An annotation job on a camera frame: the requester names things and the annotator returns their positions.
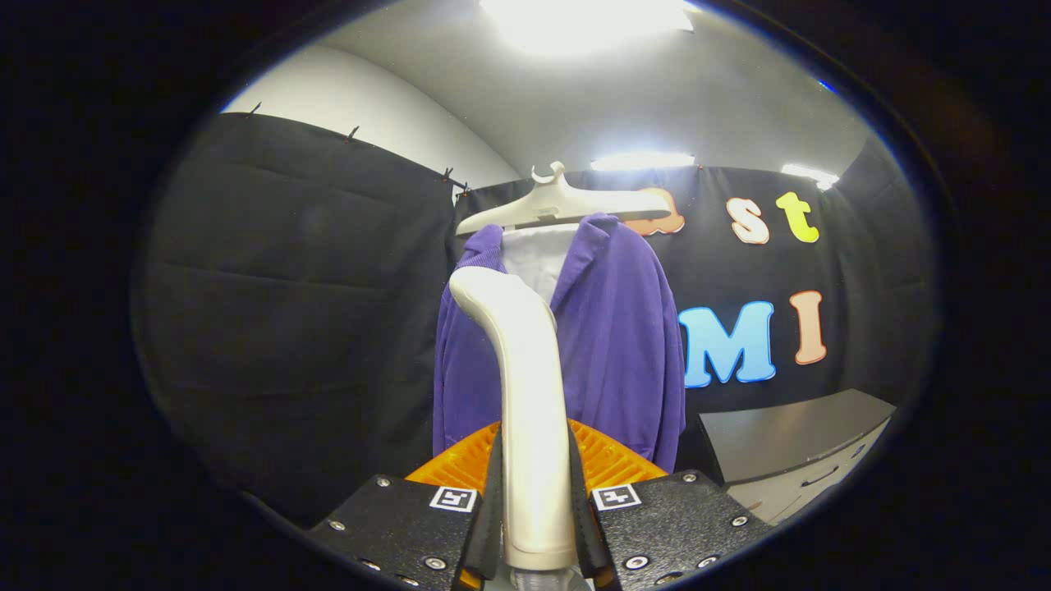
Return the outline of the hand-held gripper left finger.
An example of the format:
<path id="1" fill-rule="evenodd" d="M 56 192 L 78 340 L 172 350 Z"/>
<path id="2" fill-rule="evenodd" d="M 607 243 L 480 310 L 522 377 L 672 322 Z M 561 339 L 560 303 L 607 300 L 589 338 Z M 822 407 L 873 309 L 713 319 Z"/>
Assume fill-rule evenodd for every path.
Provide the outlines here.
<path id="1" fill-rule="evenodd" d="M 469 435 L 405 478 L 376 474 L 308 530 L 323 553 L 423 590 L 480 590 L 502 561 L 499 423 Z"/>

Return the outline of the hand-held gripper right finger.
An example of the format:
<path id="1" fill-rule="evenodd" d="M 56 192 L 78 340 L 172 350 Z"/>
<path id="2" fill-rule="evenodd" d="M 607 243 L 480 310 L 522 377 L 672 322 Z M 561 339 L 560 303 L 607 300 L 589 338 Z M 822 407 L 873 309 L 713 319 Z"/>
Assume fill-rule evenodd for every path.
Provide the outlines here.
<path id="1" fill-rule="evenodd" d="M 598 590 L 668 586 L 772 534 L 702 472 L 668 474 L 577 420 L 568 429 L 577 561 Z"/>

